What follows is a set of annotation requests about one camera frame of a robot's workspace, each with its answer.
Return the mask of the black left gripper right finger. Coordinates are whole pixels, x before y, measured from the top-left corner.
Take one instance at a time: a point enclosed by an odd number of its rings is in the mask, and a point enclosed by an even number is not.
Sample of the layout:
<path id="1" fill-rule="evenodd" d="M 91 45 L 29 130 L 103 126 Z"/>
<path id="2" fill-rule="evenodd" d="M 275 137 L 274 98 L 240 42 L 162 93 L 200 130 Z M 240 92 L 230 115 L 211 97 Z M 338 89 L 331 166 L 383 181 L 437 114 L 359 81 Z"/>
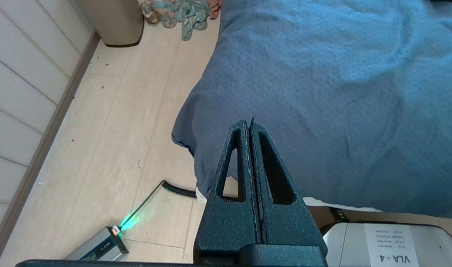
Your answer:
<path id="1" fill-rule="evenodd" d="M 253 267 L 326 267 L 327 247 L 267 130 L 251 121 L 250 151 L 258 241 Z"/>

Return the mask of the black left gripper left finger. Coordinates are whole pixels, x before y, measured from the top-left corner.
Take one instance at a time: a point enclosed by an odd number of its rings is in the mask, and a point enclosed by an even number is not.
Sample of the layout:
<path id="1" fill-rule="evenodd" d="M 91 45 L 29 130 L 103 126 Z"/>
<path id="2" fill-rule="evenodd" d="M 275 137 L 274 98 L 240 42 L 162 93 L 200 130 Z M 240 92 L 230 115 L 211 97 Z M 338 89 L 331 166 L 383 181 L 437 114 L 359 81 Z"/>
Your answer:
<path id="1" fill-rule="evenodd" d="M 237 152 L 238 198 L 225 200 L 223 192 L 232 152 Z M 234 123 L 226 137 L 193 246 L 198 266 L 238 265 L 239 252 L 260 240 L 256 190 L 247 122 Z"/>

